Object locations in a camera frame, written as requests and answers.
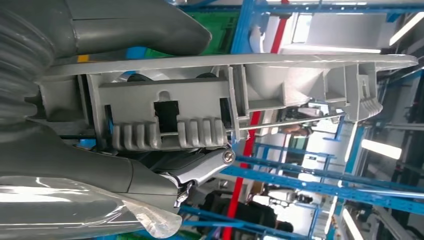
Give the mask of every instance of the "rectangular slot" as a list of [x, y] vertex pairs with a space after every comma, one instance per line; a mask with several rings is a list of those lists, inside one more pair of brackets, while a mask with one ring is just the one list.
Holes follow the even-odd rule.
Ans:
[[158, 118], [161, 133], [178, 132], [177, 116], [180, 114], [178, 101], [155, 102], [154, 114]]

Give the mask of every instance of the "clear plastic wrap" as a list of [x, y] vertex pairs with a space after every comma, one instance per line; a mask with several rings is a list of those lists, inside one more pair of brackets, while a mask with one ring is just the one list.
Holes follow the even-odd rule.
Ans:
[[172, 236], [179, 215], [82, 182], [0, 177], [0, 239], [82, 239], [146, 229]]

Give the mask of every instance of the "rectangular hole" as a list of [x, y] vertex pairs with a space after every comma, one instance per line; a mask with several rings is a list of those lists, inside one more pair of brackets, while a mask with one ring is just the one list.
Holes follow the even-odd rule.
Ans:
[[230, 101], [228, 98], [220, 98], [219, 106], [221, 107], [221, 120], [226, 129], [232, 128], [231, 112], [230, 112]]
[[114, 119], [112, 117], [112, 108], [110, 105], [104, 106], [104, 114], [106, 115], [106, 126], [107, 126], [107, 132], [108, 132], [108, 138], [112, 136], [113, 126], [114, 126]]
[[178, 132], [177, 116], [180, 114], [178, 101], [155, 102], [154, 114], [159, 120], [161, 133]]

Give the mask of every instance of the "fluorescent light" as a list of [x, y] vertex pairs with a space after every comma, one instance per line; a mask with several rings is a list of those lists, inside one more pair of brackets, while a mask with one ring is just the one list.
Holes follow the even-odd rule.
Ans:
[[349, 157], [351, 156], [352, 147], [354, 145], [355, 134], [357, 133], [358, 122], [355, 122], [352, 128], [352, 133], [350, 134], [349, 142], [347, 143], [346, 154], [344, 155], [344, 162], [347, 163], [349, 161]]
[[363, 139], [360, 143], [361, 147], [370, 151], [382, 154], [392, 159], [398, 160], [401, 157], [402, 149], [395, 146], [390, 146], [384, 143]]
[[284, 49], [292, 50], [310, 50], [319, 52], [347, 52], [347, 53], [367, 53], [379, 54], [380, 49], [366, 49], [366, 48], [349, 48], [349, 47], [334, 47], [334, 46], [312, 46], [303, 44], [290, 44], [283, 46]]
[[395, 44], [399, 39], [401, 39], [409, 30], [411, 30], [421, 19], [424, 18], [424, 12], [419, 12], [413, 18], [407, 22], [399, 31], [397, 31], [389, 41], [389, 46]]
[[336, 204], [337, 204], [338, 199], [339, 198], [337, 196], [333, 197], [333, 199], [332, 199], [332, 204], [331, 204], [331, 207], [330, 207], [330, 212], [328, 213], [327, 222], [325, 223], [325, 228], [324, 228], [324, 233], [325, 234], [328, 234], [329, 233], [330, 225], [331, 225], [331, 219], [333, 217], [334, 212], [336, 211]]
[[350, 230], [350, 233], [352, 233], [352, 236], [355, 240], [364, 240], [361, 233], [358, 230], [358, 227], [355, 225], [354, 220], [352, 219], [351, 214], [349, 211], [345, 208], [343, 209], [343, 212], [341, 213], [343, 216], [344, 221], [346, 222], [347, 227]]

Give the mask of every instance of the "green panel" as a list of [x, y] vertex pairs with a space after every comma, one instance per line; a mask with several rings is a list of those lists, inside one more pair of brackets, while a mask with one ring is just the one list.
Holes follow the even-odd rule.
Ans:
[[[201, 55], [230, 53], [239, 12], [191, 12], [188, 14], [212, 34], [209, 47]], [[161, 57], [172, 56], [152, 49], [148, 49], [145, 54], [145, 58]]]

